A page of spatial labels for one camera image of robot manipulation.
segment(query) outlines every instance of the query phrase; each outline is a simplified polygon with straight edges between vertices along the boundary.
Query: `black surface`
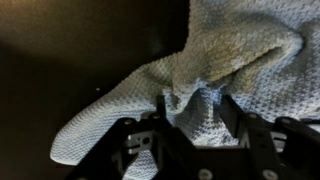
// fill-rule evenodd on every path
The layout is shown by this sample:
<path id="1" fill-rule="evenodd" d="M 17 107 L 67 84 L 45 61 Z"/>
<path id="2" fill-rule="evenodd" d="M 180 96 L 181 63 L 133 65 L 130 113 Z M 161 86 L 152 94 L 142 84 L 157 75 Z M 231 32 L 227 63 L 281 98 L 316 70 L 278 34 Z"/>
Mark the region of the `black surface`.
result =
<path id="1" fill-rule="evenodd" d="M 183 49 L 186 1 L 0 2 L 0 179 L 62 179 L 57 131 L 130 72 Z"/>

